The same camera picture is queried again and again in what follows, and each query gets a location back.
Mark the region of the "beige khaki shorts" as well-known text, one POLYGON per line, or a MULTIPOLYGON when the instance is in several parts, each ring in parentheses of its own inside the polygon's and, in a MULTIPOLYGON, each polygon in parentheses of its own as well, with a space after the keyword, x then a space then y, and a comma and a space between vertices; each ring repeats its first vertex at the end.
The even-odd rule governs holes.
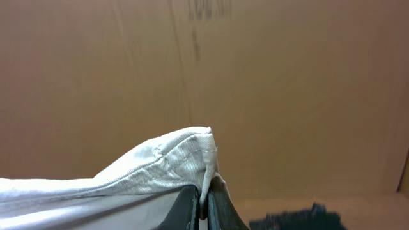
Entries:
POLYGON ((193 185, 203 209, 219 177, 212 129, 192 126, 149 139, 93 178, 1 179, 1 229, 45 229, 193 185))

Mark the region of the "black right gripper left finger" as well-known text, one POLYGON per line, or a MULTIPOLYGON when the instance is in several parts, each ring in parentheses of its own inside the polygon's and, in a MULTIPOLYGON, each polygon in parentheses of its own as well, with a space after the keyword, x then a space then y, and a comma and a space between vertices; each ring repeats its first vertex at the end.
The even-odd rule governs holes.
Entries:
POLYGON ((199 194, 193 185, 184 186, 165 219, 155 230, 198 230, 199 194))

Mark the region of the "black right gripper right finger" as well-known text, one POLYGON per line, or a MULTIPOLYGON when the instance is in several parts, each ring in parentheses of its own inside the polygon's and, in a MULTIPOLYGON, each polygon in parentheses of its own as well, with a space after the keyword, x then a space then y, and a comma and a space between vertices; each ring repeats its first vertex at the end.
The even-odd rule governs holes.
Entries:
POLYGON ((220 178, 213 178, 208 191, 209 230, 249 230, 237 213, 220 178))

